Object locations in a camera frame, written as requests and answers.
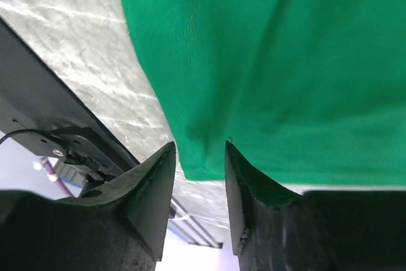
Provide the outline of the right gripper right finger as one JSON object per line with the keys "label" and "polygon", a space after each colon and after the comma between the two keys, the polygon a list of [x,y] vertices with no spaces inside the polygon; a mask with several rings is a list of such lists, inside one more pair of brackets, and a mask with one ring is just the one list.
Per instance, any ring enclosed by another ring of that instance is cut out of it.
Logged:
{"label": "right gripper right finger", "polygon": [[241,270],[404,270],[405,192],[297,194],[225,144],[233,253]]}

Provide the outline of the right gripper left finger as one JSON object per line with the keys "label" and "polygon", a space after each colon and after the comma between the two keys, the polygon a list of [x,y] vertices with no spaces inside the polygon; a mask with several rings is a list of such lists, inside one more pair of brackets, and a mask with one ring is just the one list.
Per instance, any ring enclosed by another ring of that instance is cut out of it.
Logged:
{"label": "right gripper left finger", "polygon": [[174,185],[169,142],[81,197],[52,201],[1,192],[2,270],[154,270],[162,259]]}

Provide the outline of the green t shirt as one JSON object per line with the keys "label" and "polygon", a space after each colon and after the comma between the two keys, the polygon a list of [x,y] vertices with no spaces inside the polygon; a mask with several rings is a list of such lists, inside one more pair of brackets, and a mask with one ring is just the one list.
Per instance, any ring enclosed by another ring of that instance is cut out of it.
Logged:
{"label": "green t shirt", "polygon": [[192,181],[405,184],[405,0],[121,0]]}

